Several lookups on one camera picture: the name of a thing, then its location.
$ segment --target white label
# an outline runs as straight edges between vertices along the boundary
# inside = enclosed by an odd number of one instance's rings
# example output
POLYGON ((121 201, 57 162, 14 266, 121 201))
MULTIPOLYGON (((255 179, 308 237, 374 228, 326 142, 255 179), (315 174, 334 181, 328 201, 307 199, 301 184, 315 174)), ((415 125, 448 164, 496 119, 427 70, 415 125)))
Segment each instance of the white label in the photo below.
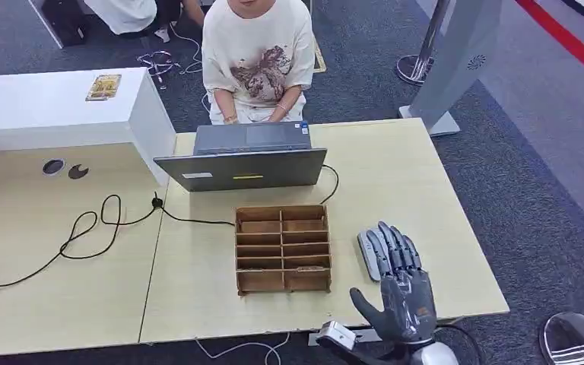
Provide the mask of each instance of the white label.
POLYGON ((200 179, 201 177, 213 177, 211 173, 184 173, 182 175, 185 179, 200 179))

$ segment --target white cable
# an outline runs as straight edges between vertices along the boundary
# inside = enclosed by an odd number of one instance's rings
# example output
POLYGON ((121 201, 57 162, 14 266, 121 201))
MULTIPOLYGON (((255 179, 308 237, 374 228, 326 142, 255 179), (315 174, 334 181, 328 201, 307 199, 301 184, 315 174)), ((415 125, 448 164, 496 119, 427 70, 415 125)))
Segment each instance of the white cable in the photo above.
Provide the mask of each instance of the white cable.
POLYGON ((200 72, 200 71, 202 71, 202 59, 197 59, 197 58, 196 58, 196 56, 197 56, 197 55, 200 53, 200 43, 198 43, 198 42, 196 42, 196 41, 192 40, 191 38, 187 38, 186 36, 181 36, 181 35, 179 35, 179 34, 176 32, 176 28, 174 28, 174 27, 173 27, 173 24, 169 24, 169 26, 171 27, 171 31, 173 31, 173 34, 174 34, 176 37, 180 38, 181 40, 188 40, 188 41, 190 41, 190 42, 193 42, 193 44, 195 44, 195 53, 193 54, 193 57, 192 57, 192 59, 193 59, 193 61, 194 61, 194 62, 193 62, 191 65, 189 65, 189 66, 185 67, 185 71, 184 71, 184 72, 185 72, 186 74, 195 74, 196 72, 200 72), (189 70, 190 68, 192 68, 192 67, 194 67, 194 66, 197 66, 197 65, 200 65, 200 68, 198 68, 198 69, 196 69, 196 70, 193 70, 193 71, 190 71, 190 70, 189 70))
POLYGON ((202 107, 207 110, 207 113, 211 113, 211 110, 209 110, 209 108, 207 108, 207 104, 205 104, 205 98, 207 98, 207 101, 209 101, 208 95, 209 94, 207 94, 207 91, 205 91, 205 93, 202 94, 202 99, 200 99, 200 102, 202 103, 202 107))
POLYGON ((276 351, 277 348, 283 346, 284 344, 286 344, 288 341, 290 340, 290 332, 287 333, 287 337, 285 338, 285 341, 281 342, 280 344, 277 344, 276 346, 272 347, 268 344, 262 344, 260 342, 247 342, 245 344, 239 344, 238 346, 234 346, 228 350, 225 350, 219 354, 216 355, 212 355, 209 354, 207 352, 207 350, 205 350, 204 347, 202 347, 202 344, 200 343, 200 341, 198 341, 198 339, 195 339, 195 343, 198 344, 198 347, 205 352, 205 354, 210 358, 210 359, 218 359, 219 357, 230 353, 231 351, 237 350, 239 348, 244 348, 245 346, 261 346, 262 348, 268 348, 269 351, 268 353, 265 355, 265 365, 268 365, 268 357, 270 356, 270 354, 274 354, 276 356, 276 359, 278 360, 278 365, 281 365, 281 356, 278 354, 278 352, 276 351))

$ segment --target laptop lid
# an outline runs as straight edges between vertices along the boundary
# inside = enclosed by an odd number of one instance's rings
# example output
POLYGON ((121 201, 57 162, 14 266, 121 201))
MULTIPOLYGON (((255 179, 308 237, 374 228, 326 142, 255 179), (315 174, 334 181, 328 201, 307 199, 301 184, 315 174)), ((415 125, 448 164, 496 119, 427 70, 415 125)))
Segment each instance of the laptop lid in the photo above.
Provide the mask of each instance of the laptop lid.
POLYGON ((154 158, 190 192, 314 185, 325 148, 154 158))

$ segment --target desk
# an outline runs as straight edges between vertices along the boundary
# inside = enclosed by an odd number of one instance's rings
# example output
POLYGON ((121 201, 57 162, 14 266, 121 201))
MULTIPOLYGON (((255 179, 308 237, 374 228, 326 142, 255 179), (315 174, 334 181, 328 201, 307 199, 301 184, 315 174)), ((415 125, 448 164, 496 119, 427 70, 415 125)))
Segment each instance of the desk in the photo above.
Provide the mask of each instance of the desk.
MULTIPOLYGON (((348 289, 359 287, 381 305, 356 240, 380 219, 415 242, 441 319, 509 310, 420 119, 311 125, 310 131, 314 146, 328 148, 326 163, 341 177, 328 202, 332 292, 239 297, 231 227, 165 219, 141 342, 317 329, 330 319, 367 325, 348 289)), ((179 134, 176 154, 191 154, 194 138, 179 134)), ((316 186, 296 188, 189 194, 170 181, 166 207, 179 217, 232 221, 240 206, 318 204, 334 184, 329 170, 316 186)))
MULTIPOLYGON (((108 194, 123 201, 122 220, 151 209, 153 191, 164 196, 133 144, 0 152, 0 284, 37 270, 66 241, 84 211, 99 214, 108 194), (41 173, 50 158, 63 158, 58 175, 41 173), (69 179, 82 163, 90 172, 69 179)), ((116 202, 106 207, 116 219, 116 202)), ((35 278, 0 289, 0 354, 55 351, 137 343, 161 214, 121 227, 109 252, 88 260, 58 258, 35 278)), ((81 227, 90 224, 84 219, 81 227)), ((98 224, 76 240, 72 255, 106 247, 114 227, 98 224)))

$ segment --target white t-shirt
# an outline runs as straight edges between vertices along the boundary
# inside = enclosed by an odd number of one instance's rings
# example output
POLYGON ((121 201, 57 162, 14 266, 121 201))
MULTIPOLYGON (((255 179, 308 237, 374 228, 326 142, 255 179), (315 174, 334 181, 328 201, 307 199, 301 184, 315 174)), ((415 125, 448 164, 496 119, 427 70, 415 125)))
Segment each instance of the white t-shirt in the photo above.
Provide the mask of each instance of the white t-shirt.
POLYGON ((312 84, 314 39, 301 0, 276 0, 268 12, 243 19, 217 0, 202 30, 205 88, 225 89, 236 103, 274 106, 289 87, 312 84))
POLYGON ((139 32, 155 19, 155 0, 84 0, 115 34, 139 32))

